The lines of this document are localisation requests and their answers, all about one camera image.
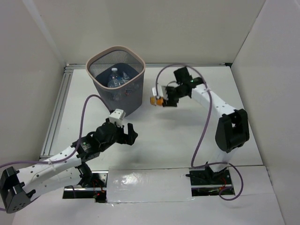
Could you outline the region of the orange juice bottle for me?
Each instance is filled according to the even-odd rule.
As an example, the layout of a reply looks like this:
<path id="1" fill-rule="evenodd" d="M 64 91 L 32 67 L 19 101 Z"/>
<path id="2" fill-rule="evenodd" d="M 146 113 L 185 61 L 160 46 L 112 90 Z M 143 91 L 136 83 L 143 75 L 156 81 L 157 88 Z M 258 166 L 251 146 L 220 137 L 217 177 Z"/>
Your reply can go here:
<path id="1" fill-rule="evenodd" d="M 162 97 L 150 97 L 150 104 L 154 106 L 163 106 L 164 99 Z"/>

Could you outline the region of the bottle green white label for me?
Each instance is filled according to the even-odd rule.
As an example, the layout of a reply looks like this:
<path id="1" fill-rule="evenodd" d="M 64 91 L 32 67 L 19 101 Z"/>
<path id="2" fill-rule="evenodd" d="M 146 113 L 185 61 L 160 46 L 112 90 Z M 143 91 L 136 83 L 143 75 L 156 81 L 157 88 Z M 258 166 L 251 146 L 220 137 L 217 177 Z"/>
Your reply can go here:
<path id="1" fill-rule="evenodd" d="M 122 83 L 121 83 L 121 78 L 119 77 L 119 74 L 118 74 L 118 69 L 114 67 L 111 69 L 111 74 L 109 76 L 109 81 L 108 81 L 107 87 L 108 88 L 117 88 L 121 85 L 122 85 Z"/>

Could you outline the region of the bottle red label red cap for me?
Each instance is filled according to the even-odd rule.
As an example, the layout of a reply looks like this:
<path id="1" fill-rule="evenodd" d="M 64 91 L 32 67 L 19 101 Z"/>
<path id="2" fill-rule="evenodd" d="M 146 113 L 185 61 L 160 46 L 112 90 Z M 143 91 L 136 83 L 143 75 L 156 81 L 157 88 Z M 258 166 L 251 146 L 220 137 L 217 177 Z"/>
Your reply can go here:
<path id="1" fill-rule="evenodd" d="M 138 87 L 127 87 L 127 88 L 125 87 L 125 88 L 118 89 L 118 92 L 116 93 L 116 98 L 118 100 L 121 100 L 123 98 L 129 97 L 130 95 L 137 92 L 138 89 L 139 89 Z"/>

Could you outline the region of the clear bottle blue label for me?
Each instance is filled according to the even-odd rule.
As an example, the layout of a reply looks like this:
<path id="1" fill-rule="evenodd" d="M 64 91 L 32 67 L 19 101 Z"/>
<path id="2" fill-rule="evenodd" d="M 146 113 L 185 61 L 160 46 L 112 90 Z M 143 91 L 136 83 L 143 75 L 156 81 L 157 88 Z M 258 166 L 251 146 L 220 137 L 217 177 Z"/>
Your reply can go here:
<path id="1" fill-rule="evenodd" d="M 127 83 L 131 80 L 130 76 L 125 71 L 122 72 L 121 78 L 123 83 Z"/>

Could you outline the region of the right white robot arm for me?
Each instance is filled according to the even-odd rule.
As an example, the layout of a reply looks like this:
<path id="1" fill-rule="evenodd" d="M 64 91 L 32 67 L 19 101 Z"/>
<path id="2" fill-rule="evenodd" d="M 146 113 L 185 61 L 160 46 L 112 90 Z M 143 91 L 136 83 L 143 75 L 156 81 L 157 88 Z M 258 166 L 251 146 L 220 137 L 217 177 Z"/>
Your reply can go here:
<path id="1" fill-rule="evenodd" d="M 184 66 L 174 71 L 176 87 L 157 84 L 155 86 L 156 99 L 163 107 L 176 107 L 181 98 L 189 97 L 207 109 L 208 115 L 203 132 L 191 159 L 192 168 L 197 167 L 194 164 L 195 158 L 204 140 L 209 121 L 212 118 L 217 119 L 215 132 L 217 150 L 206 162 L 205 166 L 209 169 L 204 173 L 205 180 L 214 184 L 220 180 L 221 172 L 230 163 L 237 149 L 250 138 L 248 114 L 245 109 L 234 108 L 214 93 L 201 74 L 193 78 L 188 71 L 189 68 L 189 66 Z"/>

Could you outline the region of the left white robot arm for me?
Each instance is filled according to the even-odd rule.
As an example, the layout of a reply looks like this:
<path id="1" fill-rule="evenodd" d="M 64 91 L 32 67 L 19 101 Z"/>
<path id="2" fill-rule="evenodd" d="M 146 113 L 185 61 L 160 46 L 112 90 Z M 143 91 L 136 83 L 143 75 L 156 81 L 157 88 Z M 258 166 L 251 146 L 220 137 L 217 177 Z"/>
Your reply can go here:
<path id="1" fill-rule="evenodd" d="M 113 144 L 133 145 L 138 134 L 133 124 L 124 126 L 105 122 L 96 131 L 79 138 L 62 152 L 23 169 L 6 168 L 0 178 L 3 211 L 16 213 L 41 195 L 65 186 L 87 187 L 93 174 L 86 164 Z"/>

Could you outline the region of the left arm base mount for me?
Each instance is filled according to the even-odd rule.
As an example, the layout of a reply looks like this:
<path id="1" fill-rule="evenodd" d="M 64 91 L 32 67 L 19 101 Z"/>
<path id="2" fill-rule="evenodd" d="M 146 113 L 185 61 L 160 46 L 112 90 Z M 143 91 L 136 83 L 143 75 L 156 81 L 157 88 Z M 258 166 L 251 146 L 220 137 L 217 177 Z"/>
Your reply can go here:
<path id="1" fill-rule="evenodd" d="M 108 171 L 92 171 L 92 179 L 89 184 L 66 186 L 62 199 L 90 199 L 96 203 L 107 203 L 107 178 Z"/>

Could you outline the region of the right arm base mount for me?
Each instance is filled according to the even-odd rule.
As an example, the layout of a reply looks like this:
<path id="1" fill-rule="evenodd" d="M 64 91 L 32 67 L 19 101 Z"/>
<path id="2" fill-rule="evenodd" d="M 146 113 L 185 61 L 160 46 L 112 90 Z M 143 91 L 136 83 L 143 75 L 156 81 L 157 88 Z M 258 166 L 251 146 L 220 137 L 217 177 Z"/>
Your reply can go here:
<path id="1" fill-rule="evenodd" d="M 196 196 L 235 195 L 229 170 L 213 172 L 210 167 L 190 169 L 185 175 L 190 179 L 191 193 Z"/>

